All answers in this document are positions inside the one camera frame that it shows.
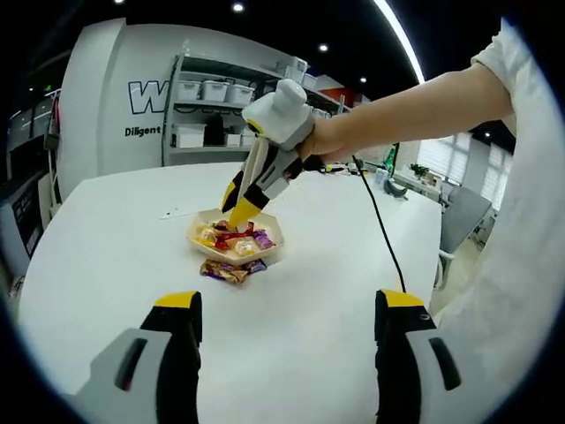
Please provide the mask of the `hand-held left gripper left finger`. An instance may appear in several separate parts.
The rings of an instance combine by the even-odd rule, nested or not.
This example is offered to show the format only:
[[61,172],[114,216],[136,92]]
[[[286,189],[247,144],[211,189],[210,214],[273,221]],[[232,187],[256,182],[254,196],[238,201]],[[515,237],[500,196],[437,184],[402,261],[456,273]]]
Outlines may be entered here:
[[166,295],[92,360],[72,405],[92,423],[197,423],[201,342],[201,294]]

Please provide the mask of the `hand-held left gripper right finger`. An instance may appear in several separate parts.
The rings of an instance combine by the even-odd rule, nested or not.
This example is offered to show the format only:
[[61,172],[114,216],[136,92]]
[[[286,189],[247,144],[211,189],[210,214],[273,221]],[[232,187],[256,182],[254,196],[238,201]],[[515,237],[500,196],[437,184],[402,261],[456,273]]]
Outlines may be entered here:
[[415,296],[376,292],[374,340],[379,423],[483,423],[500,406],[471,345]]

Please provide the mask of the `person's right hand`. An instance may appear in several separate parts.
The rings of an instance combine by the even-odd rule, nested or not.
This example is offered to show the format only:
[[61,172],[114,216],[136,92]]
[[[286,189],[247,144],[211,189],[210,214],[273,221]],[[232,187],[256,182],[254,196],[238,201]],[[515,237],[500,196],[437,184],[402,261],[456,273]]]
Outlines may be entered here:
[[303,142],[297,145],[298,156],[303,164],[335,163],[356,152],[351,140],[347,115],[330,119],[317,118],[313,130]]

